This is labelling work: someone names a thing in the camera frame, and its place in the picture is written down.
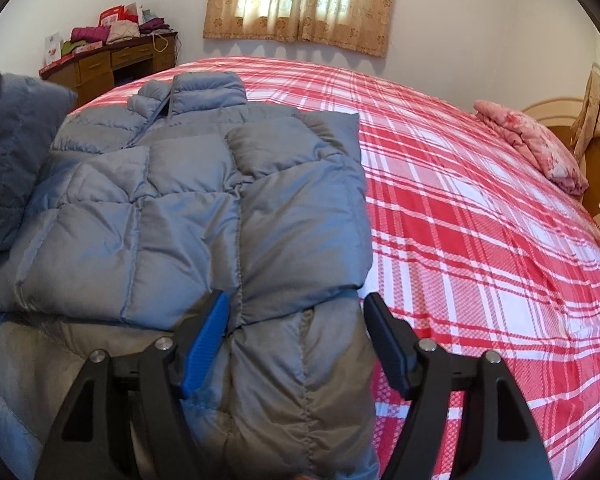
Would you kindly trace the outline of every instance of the metal screw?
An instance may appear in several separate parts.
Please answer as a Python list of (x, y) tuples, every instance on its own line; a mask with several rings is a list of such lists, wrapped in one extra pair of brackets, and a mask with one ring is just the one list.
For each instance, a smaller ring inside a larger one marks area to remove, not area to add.
[(428, 337), (418, 341), (418, 346), (425, 352), (433, 352), (438, 347), (437, 343)]
[(492, 365), (496, 365), (502, 361), (502, 357), (495, 350), (487, 350), (484, 354), (484, 357), (490, 362)]
[(173, 346), (173, 339), (170, 337), (161, 337), (154, 343), (154, 345), (158, 350), (165, 351)]
[(91, 352), (89, 356), (89, 360), (92, 363), (101, 363), (104, 361), (104, 358), (107, 356), (107, 353), (104, 350), (94, 350)]

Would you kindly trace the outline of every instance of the wooden desk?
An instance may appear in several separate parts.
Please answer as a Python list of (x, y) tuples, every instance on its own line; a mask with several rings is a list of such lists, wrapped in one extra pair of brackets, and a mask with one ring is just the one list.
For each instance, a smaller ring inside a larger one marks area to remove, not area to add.
[(77, 108), (124, 82), (173, 68), (176, 36), (177, 32), (156, 36), (155, 47), (150, 36), (105, 45), (42, 69), (40, 77), (75, 91)]

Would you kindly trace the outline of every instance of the red and white checkered sheet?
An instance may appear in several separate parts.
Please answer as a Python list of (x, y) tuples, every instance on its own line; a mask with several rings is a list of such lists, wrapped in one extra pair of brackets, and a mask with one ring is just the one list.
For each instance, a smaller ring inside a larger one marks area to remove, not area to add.
[[(600, 437), (600, 234), (586, 211), (471, 114), (385, 80), (304, 62), (225, 57), (152, 76), (231, 70), (250, 100), (360, 114), (377, 290), (420, 337), (507, 360), (558, 480)], [(88, 106), (124, 104), (144, 80)], [(408, 405), (374, 378), (384, 468)], [(462, 413), (448, 412), (437, 479), (448, 478)]]

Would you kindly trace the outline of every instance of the blue gripper pad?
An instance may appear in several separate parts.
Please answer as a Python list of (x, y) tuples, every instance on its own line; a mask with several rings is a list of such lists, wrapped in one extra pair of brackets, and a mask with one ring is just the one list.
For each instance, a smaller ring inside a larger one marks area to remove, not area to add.
[(229, 297), (221, 292), (187, 353), (185, 373), (180, 385), (184, 399), (189, 399), (193, 392), (202, 386), (206, 373), (220, 348), (228, 320)]

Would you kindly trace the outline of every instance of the folded clothes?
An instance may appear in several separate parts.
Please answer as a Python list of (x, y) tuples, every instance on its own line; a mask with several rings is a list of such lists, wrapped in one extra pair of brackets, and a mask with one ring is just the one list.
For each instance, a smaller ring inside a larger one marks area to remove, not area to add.
[(86, 40), (87, 43), (96, 43), (101, 41), (102, 43), (107, 41), (109, 37), (109, 25), (102, 25), (100, 27), (76, 27), (71, 31), (71, 42)]
[(162, 28), (156, 28), (151, 32), (141, 32), (140, 36), (160, 36), (161, 34), (171, 34), (172, 32), (169, 25), (163, 25)]
[(79, 46), (86, 44), (86, 40), (74, 41), (73, 43), (71, 41), (65, 41), (62, 44), (61, 55), (66, 56), (67, 54), (71, 54), (74, 51), (74, 48), (78, 48)]
[(109, 31), (109, 37), (107, 38), (107, 44), (115, 43), (117, 41), (132, 40), (133, 38), (139, 38), (140, 31), (138, 30), (138, 24), (131, 20), (118, 20), (117, 22), (111, 23), (111, 29)]
[(480, 120), (561, 190), (579, 196), (589, 187), (573, 155), (547, 127), (496, 103), (478, 100), (474, 108)]
[(140, 25), (140, 32), (151, 32), (157, 28), (165, 28), (164, 18), (153, 18)]

